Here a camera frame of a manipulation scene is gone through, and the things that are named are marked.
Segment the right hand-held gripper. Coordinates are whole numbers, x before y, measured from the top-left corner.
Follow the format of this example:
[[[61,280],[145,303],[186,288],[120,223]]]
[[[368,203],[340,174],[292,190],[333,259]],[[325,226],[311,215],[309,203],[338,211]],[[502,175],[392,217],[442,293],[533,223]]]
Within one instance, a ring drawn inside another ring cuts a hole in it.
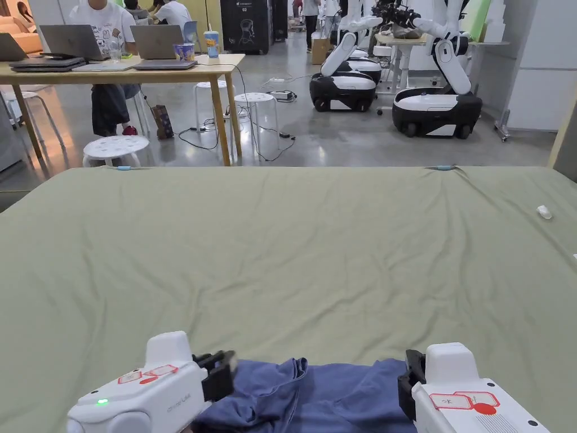
[[[492,379],[482,378],[463,344],[407,350],[398,400],[417,432],[548,432]]]

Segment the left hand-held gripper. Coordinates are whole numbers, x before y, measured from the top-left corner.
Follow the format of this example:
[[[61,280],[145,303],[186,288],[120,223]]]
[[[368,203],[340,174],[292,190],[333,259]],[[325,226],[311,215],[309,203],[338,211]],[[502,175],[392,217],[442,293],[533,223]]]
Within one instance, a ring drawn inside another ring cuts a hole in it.
[[[145,363],[70,409],[67,432],[183,432],[234,391],[234,350],[194,355],[183,331],[148,340]]]

